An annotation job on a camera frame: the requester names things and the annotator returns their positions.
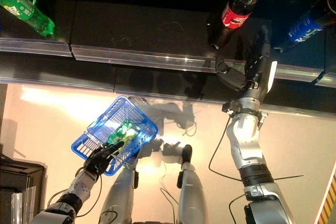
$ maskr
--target metal shelf edge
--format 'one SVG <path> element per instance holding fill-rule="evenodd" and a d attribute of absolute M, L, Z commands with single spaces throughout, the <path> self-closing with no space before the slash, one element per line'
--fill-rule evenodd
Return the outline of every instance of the metal shelf edge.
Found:
<path fill-rule="evenodd" d="M 0 51 L 72 57 L 66 42 L 52 40 L 0 38 Z"/>
<path fill-rule="evenodd" d="M 76 60 L 180 71 L 215 73 L 215 59 L 125 49 L 71 45 Z M 226 60 L 229 66 L 244 71 L 244 61 Z M 323 69 L 278 65 L 275 78 L 311 82 Z"/>

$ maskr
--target wire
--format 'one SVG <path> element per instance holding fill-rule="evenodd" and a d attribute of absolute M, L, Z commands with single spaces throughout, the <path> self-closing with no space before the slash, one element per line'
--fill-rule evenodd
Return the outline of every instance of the wire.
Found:
<path fill-rule="evenodd" d="M 175 201 L 176 204 L 178 204 L 179 202 L 170 194 L 170 192 L 167 190 L 166 186 L 164 185 L 163 178 L 167 175 L 167 167 L 165 163 L 163 163 L 163 166 L 164 166 L 164 175 L 160 178 L 160 184 L 162 185 L 160 189 L 162 188 L 173 199 L 173 201 Z"/>
<path fill-rule="evenodd" d="M 173 201 L 176 203 L 176 204 L 178 204 L 179 202 L 166 190 L 166 189 L 164 189 L 163 187 L 160 187 L 160 190 L 162 190 L 162 191 L 165 191 L 172 199 L 173 199 Z"/>
<path fill-rule="evenodd" d="M 244 195 L 245 195 L 245 194 L 242 194 L 242 195 L 238 196 L 237 198 L 234 198 L 234 199 L 231 200 L 231 202 L 229 203 L 229 210 L 230 210 L 230 214 L 231 214 L 231 217 L 232 217 L 232 219 L 233 219 L 234 224 L 237 224 L 237 223 L 236 223 L 235 217 L 233 216 L 233 213 L 232 213 L 232 211 L 231 211 L 231 204 L 232 204 L 233 202 L 235 202 L 236 200 L 238 200 L 239 198 L 242 198 L 242 196 L 244 196 Z"/>
<path fill-rule="evenodd" d="M 227 126 L 229 125 L 229 121 L 230 121 L 230 118 L 227 120 L 227 123 L 226 123 L 225 129 L 224 129 L 223 135 L 222 135 L 222 137 L 220 138 L 221 140 L 219 140 L 219 143 L 218 143 L 218 145 L 217 145 L 217 147 L 216 147 L 216 150 L 215 150 L 214 154 L 212 155 L 212 157 L 211 157 L 211 159 L 210 159 L 208 168 L 209 168 L 210 171 L 212 171 L 213 173 L 215 173 L 215 174 L 217 174 L 217 175 L 219 175 L 219 176 L 222 176 L 222 177 L 225 177 L 225 178 L 229 178 L 229 179 L 232 179 L 232 180 L 240 181 L 240 182 L 241 182 L 241 179 L 239 179 L 239 178 L 233 178 L 233 177 L 230 177 L 230 176 L 221 174 L 221 173 L 219 173 L 219 172 L 217 172 L 217 171 L 211 169 L 211 162 L 212 162 L 212 160 L 214 159 L 214 156 L 216 155 L 216 152 L 217 152 L 217 150 L 218 150 L 220 144 L 222 143 L 222 140 L 223 140 L 223 137 L 224 137 L 224 135 L 225 135 Z"/>
<path fill-rule="evenodd" d="M 170 203 L 170 205 L 172 206 L 173 209 L 173 218 L 174 218 L 174 224 L 175 224 L 175 209 L 174 209 L 174 205 L 173 203 L 168 199 L 167 195 L 164 193 L 166 190 L 164 190 L 162 187 L 160 187 L 160 191 L 163 194 L 163 196 L 168 200 L 168 202 Z"/>
<path fill-rule="evenodd" d="M 59 191 L 59 192 L 55 193 L 54 195 L 52 195 L 52 197 L 51 197 L 51 198 L 49 199 L 49 201 L 48 201 L 47 207 L 50 206 L 50 203 L 51 203 L 51 201 L 53 200 L 53 198 L 55 198 L 57 195 L 59 195 L 59 194 L 65 192 L 66 190 L 68 190 L 68 189 L 64 189 L 64 190 Z"/>
<path fill-rule="evenodd" d="M 80 170 L 82 170 L 83 168 L 84 168 L 84 166 L 82 166 L 81 168 L 79 168 L 79 169 L 76 171 L 75 177 L 77 177 L 77 175 L 79 174 Z"/>
<path fill-rule="evenodd" d="M 193 128 L 195 128 L 195 131 L 194 131 L 194 133 L 193 134 L 191 134 L 191 135 L 189 135 L 188 133 L 189 133 L 189 131 L 191 131 Z M 193 126 L 191 126 L 189 129 L 186 129 L 185 130 L 185 132 L 182 134 L 182 136 L 184 136 L 184 135 L 187 135 L 187 136 L 194 136 L 195 134 L 196 134 L 196 132 L 197 132 L 197 123 L 196 122 L 194 122 L 194 125 Z"/>
<path fill-rule="evenodd" d="M 79 216 L 77 216 L 77 218 L 79 218 L 79 217 L 83 217 L 83 216 L 85 216 L 85 215 L 87 215 L 89 212 L 91 212 L 91 210 L 94 208 L 94 206 L 97 204 L 97 202 L 98 202 L 98 200 L 99 200 L 99 197 L 100 197 L 100 194 L 101 194 L 101 188 L 102 188 L 102 185 L 103 185 L 103 182 L 102 182 L 102 179 L 101 179 L 101 175 L 99 175 L 99 177 L 100 177 L 100 190 L 99 190 L 99 194 L 98 194 L 98 197 L 97 197 L 97 199 L 96 199 L 96 202 L 93 204 L 93 206 L 90 208 L 90 210 L 89 211 L 87 211 L 85 214 L 83 214 L 83 215 L 79 215 Z"/>
<path fill-rule="evenodd" d="M 108 212 L 112 212 L 112 213 L 115 214 L 115 217 L 114 217 L 108 224 L 111 224 L 112 222 L 115 221 L 115 219 L 118 217 L 118 213 L 117 213 L 116 211 L 113 211 L 113 210 L 107 210 L 107 211 L 104 211 L 104 212 L 102 212 L 102 213 L 100 214 L 98 223 L 100 223 L 101 216 L 102 216 L 103 214 L 108 213 Z"/>
<path fill-rule="evenodd" d="M 298 178 L 303 177 L 304 175 L 296 175 L 296 176 L 289 176 L 289 177 L 282 177 L 282 178 L 275 178 L 274 180 L 281 180 L 281 179 L 287 179 L 287 178 Z"/>

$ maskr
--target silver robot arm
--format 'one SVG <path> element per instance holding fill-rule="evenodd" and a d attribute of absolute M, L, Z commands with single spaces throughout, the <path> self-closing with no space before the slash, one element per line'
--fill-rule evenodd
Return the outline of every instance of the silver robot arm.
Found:
<path fill-rule="evenodd" d="M 254 98 L 241 98 L 239 103 L 242 110 L 259 109 L 259 102 Z M 247 223 L 295 224 L 259 146 L 259 129 L 266 116 L 265 112 L 260 112 L 259 116 L 238 113 L 227 128 L 232 157 L 245 186 L 244 193 L 247 200 L 252 201 L 245 207 Z"/>
<path fill-rule="evenodd" d="M 208 211 L 202 183 L 190 163 L 192 148 L 186 145 L 182 151 L 182 171 L 177 180 L 181 189 L 178 224 L 208 224 Z"/>
<path fill-rule="evenodd" d="M 167 146 L 170 154 L 182 157 L 182 171 L 180 172 L 177 186 L 181 189 L 178 223 L 179 224 L 208 224 L 208 214 L 202 183 L 196 174 L 194 166 L 190 163 L 192 148 Z M 111 187 L 102 207 L 99 224 L 130 224 L 133 208 L 134 189 L 138 184 L 138 173 L 135 171 L 137 159 L 128 161 L 117 180 Z"/>
<path fill-rule="evenodd" d="M 115 180 L 101 209 L 99 224 L 132 223 L 134 189 L 138 184 L 137 162 L 136 157 L 131 158 Z"/>
<path fill-rule="evenodd" d="M 272 87 L 277 65 L 269 52 L 268 31 L 262 27 L 246 51 L 245 75 L 216 60 L 219 79 L 240 93 L 238 100 L 225 103 L 222 110 L 232 118 L 227 136 L 245 196 L 251 201 L 245 206 L 247 224 L 295 224 L 259 146 L 259 131 L 268 115 L 259 107 Z"/>
<path fill-rule="evenodd" d="M 85 161 L 83 170 L 76 174 L 60 199 L 37 214 L 31 224 L 73 224 L 83 203 L 90 197 L 93 185 L 108 167 L 112 159 L 111 154 L 123 144 L 120 142 L 94 150 Z"/>

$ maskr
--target bottle label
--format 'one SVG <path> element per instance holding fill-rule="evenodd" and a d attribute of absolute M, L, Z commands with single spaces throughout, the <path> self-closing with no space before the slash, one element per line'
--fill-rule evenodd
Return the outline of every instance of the bottle label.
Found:
<path fill-rule="evenodd" d="M 229 7 L 229 5 L 226 6 L 225 10 L 222 14 L 222 22 L 224 26 L 230 29 L 237 29 L 245 22 L 245 20 L 248 18 L 250 14 L 247 15 L 238 15 L 235 14 Z"/>
<path fill-rule="evenodd" d="M 29 0 L 8 1 L 4 8 L 22 20 L 30 19 L 34 12 L 34 5 Z"/>
<path fill-rule="evenodd" d="M 289 39 L 295 43 L 305 41 L 317 31 L 323 30 L 323 27 L 316 24 L 309 14 L 299 19 L 288 32 Z"/>

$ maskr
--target blue bottle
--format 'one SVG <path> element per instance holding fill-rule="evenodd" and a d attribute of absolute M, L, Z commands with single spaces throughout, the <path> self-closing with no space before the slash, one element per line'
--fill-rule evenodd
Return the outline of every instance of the blue bottle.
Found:
<path fill-rule="evenodd" d="M 316 5 L 288 30 L 284 40 L 273 48 L 287 51 L 298 43 L 306 41 L 318 31 L 336 24 L 336 0 L 319 0 Z"/>

